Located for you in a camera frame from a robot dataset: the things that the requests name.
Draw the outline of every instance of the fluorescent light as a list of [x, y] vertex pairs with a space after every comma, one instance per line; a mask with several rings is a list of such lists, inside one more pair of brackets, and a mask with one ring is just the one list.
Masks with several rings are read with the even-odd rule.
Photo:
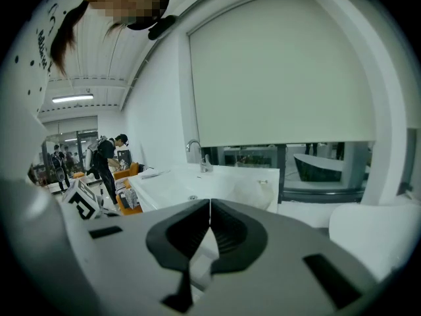
[[71, 95], [71, 96], [63, 96], [63, 97], [54, 97], [53, 103], [79, 101], [81, 99], [93, 99], [93, 96], [89, 93], [86, 95]]

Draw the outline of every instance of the white ceiling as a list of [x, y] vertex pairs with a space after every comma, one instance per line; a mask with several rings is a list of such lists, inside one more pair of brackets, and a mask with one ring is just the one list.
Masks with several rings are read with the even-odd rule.
[[[41, 120], [54, 119], [54, 115], [66, 114], [68, 109], [81, 108], [89, 113], [92, 109], [121, 110], [132, 76], [139, 68], [141, 52], [147, 42], [147, 32], [129, 29], [115, 30], [105, 34], [110, 20], [94, 14], [86, 15], [77, 23], [75, 49], [68, 49], [65, 58], [67, 77], [56, 68], [51, 68], [51, 76], [45, 92], [44, 103], [39, 111]], [[53, 103], [54, 97], [91, 93], [92, 100]]]

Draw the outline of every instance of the faucet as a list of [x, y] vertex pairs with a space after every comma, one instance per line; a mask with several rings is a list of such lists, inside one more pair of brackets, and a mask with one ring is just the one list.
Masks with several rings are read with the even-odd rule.
[[197, 143], [197, 145], [199, 146], [199, 149], [200, 149], [200, 154], [201, 154], [200, 172], [202, 172], [202, 173], [212, 172], [213, 171], [213, 165], [209, 161], [209, 155], [205, 155], [205, 158], [202, 158], [202, 147], [200, 146], [200, 143], [199, 143], [198, 140], [191, 140], [190, 142], [188, 142], [187, 145], [186, 145], [186, 151], [190, 152], [190, 148], [193, 145], [193, 143]]

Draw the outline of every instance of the window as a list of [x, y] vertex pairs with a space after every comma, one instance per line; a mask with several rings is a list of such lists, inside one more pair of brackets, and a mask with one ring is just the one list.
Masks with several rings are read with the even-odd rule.
[[280, 199], [360, 201], [370, 174], [373, 143], [335, 142], [205, 148], [214, 165], [280, 170]]

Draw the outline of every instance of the black slot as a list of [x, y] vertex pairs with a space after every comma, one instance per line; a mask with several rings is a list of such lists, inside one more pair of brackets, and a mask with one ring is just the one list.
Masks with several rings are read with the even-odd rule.
[[361, 297], [361, 293], [323, 255], [310, 255], [303, 260], [338, 309]]
[[111, 234], [116, 234], [118, 232], [122, 232], [123, 230], [118, 226], [106, 227], [96, 230], [91, 230], [89, 233], [93, 239], [102, 238], [104, 236], [108, 236]]

